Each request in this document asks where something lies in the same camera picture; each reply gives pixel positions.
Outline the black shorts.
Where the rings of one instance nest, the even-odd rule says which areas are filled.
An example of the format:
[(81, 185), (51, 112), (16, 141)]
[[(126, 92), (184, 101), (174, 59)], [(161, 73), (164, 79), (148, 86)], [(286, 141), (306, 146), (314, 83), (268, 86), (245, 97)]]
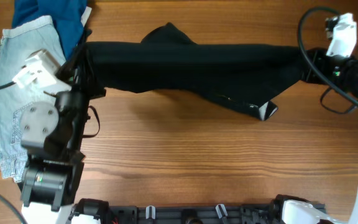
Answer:
[(106, 88), (190, 91), (261, 121), (277, 110), (272, 99), (300, 81), (305, 69), (298, 47), (201, 45), (172, 23), (139, 43), (87, 42), (86, 48)]

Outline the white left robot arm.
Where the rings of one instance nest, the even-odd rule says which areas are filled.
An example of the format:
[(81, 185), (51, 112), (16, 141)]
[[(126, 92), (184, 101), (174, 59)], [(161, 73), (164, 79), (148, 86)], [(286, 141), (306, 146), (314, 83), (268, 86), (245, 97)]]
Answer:
[(66, 223), (75, 201), (85, 155), (80, 151), (90, 119), (90, 100), (106, 90), (98, 83), (88, 44), (57, 72), (71, 78), (70, 90), (53, 94), (54, 103), (38, 101), (21, 117), (21, 146), (27, 151), (22, 175), (22, 216), (26, 223)]

